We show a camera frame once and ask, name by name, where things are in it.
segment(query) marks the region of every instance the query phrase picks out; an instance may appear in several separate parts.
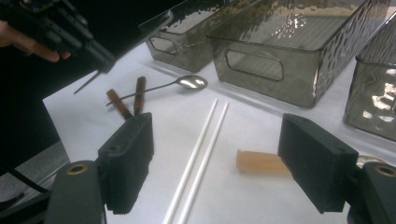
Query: white stick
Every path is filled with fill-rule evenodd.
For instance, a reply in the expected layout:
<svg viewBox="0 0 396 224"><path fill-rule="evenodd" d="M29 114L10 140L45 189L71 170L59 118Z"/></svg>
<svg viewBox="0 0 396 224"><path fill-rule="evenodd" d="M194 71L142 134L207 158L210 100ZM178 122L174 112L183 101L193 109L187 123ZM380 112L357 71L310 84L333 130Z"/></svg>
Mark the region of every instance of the white stick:
<svg viewBox="0 0 396 224"><path fill-rule="evenodd" d="M180 201L181 193L183 192L183 189L186 187L186 182L187 182L187 179L191 172L191 168L194 165L195 159L198 154L198 150L201 147L201 144L204 140L204 136L206 134L207 127L209 126L209 122L213 117L213 112L215 111L215 107L216 107L217 103L218 103L218 99L216 99L215 103L213 103L212 108L211 108L209 115L207 116L206 122L204 124L204 128L201 130L201 134L199 135L198 140L195 144L195 147L192 150L189 161L187 162L187 166L184 169L184 172L183 172L183 175L182 175L180 181L178 182L176 192L172 198L171 203L169 204L168 211L166 212L165 218L163 219L163 224L169 224L172 222L172 218L175 214L177 204Z"/></svg>
<svg viewBox="0 0 396 224"><path fill-rule="evenodd" d="M179 219L177 221L177 224L183 224L187 220L187 217L188 217L189 212L191 210L192 201L193 201L193 199L195 197L195 194L196 194L196 192L198 190L198 187L199 187L199 185L201 183L201 179L202 179L202 176L204 175L204 171L205 171L205 168L207 166L207 162L209 161L209 157L210 157L210 154L212 152L213 146L215 145L216 139L218 138L219 129L221 127L221 123L224 120L224 116L225 116L225 112L227 111L227 107L228 107L228 103L226 103L226 105L224 106L224 109L223 109L223 111L221 113L221 117L220 117L218 126L216 126L215 133L212 136L212 139L210 140L209 146L206 149L204 158L203 158L203 160L201 162L201 165L200 165L200 167L198 169L197 176L195 177L194 182L192 183L192 187L190 189L190 192L189 192L189 195L187 197L187 200L186 200L186 202L184 204L183 210L181 211L181 214L180 214L180 217L179 217Z"/></svg>

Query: plastic bin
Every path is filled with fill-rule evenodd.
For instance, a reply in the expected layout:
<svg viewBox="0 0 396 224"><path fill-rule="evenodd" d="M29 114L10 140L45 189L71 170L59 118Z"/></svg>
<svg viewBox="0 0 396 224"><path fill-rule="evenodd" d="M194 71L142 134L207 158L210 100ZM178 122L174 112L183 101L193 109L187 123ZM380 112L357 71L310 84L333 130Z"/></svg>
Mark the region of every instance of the plastic bin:
<svg viewBox="0 0 396 224"><path fill-rule="evenodd" d="M388 8L389 0L256 2L208 34L218 77L313 107Z"/></svg>
<svg viewBox="0 0 396 224"><path fill-rule="evenodd" d="M396 13L356 60L344 121L396 141Z"/></svg>
<svg viewBox="0 0 396 224"><path fill-rule="evenodd" d="M146 43L154 60L196 73L213 60L206 39L209 30L227 21L255 0L187 0L172 7L174 18ZM149 32L163 14L139 25Z"/></svg>

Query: hand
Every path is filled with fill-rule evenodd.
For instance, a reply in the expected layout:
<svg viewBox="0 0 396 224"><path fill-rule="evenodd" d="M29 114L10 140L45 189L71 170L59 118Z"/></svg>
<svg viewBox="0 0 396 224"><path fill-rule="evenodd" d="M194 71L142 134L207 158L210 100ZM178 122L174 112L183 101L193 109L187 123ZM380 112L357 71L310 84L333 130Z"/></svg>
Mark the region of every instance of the hand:
<svg viewBox="0 0 396 224"><path fill-rule="evenodd" d="M14 45L16 48L33 53L47 61L56 63L60 58L66 59L69 52L56 52L50 50L27 35L15 30L6 21L0 21L0 47Z"/></svg>

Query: white tablecloth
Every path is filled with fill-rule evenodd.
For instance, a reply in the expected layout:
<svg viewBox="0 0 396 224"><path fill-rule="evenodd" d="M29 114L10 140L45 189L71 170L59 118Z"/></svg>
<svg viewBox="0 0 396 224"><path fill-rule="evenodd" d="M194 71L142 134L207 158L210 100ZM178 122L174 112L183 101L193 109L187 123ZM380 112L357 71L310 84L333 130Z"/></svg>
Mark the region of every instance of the white tablecloth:
<svg viewBox="0 0 396 224"><path fill-rule="evenodd" d="M210 63L197 75L209 85L188 91L178 85L146 93L145 112L153 116L155 155L133 210L126 216L107 212L107 222L161 223L192 149L215 99L219 100L197 162L180 201L175 221L222 108L229 108L211 158L193 202L188 223L347 223L347 210L321 215L289 175L253 175L235 167L237 149L276 153L283 113L313 120L361 154L396 164L396 143L365 133L342 121L355 61L334 81L312 109L299 108L252 91L220 82ZM107 75L99 76L77 95L73 92L92 74L44 99L52 121L71 161L95 160L97 149L123 123L108 103L106 92L119 95L135 90L136 79L147 78L147 88L186 75L152 60L146 45L121 58ZM134 98L124 102L132 110Z"/></svg>

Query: spoon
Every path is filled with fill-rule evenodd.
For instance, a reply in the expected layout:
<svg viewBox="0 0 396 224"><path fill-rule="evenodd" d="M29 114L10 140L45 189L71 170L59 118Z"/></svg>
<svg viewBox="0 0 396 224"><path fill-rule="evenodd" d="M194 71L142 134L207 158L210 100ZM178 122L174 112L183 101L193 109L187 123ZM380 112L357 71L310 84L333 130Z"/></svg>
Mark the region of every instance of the spoon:
<svg viewBox="0 0 396 224"><path fill-rule="evenodd" d="M195 76L195 75L184 76L184 77L180 77L180 78L176 79L175 81L173 81L171 83L168 83L168 84L165 84L165 85L162 85L162 86L158 86L158 87L154 87L154 88L151 88L151 89L147 89L145 91L135 92L133 94L122 96L118 100L115 100L115 101L112 101L112 102L108 103L106 106L114 104L116 102L119 102L119 101L121 101L123 99L126 99L126 98L129 98L129 97L141 94L141 93L146 92L146 91L158 90L159 88L167 87L167 86L170 86L170 85L173 85L173 84L178 84L178 85L180 85L182 87L185 87L186 89L189 89L189 90L201 90L201 89L204 89L207 86L207 81L203 77L198 77L198 76Z"/></svg>

